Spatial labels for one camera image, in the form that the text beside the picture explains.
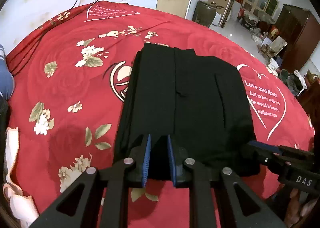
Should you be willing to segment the right hand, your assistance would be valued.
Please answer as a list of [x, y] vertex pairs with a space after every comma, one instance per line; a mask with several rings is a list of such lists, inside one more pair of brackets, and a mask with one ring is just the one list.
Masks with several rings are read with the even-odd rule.
[[293, 225], [296, 225], [303, 217], [310, 214], [318, 201], [317, 198], [307, 203], [300, 203], [300, 194], [301, 191], [296, 188], [293, 188], [290, 193], [290, 201], [284, 218], [284, 223], [287, 227], [293, 227]]

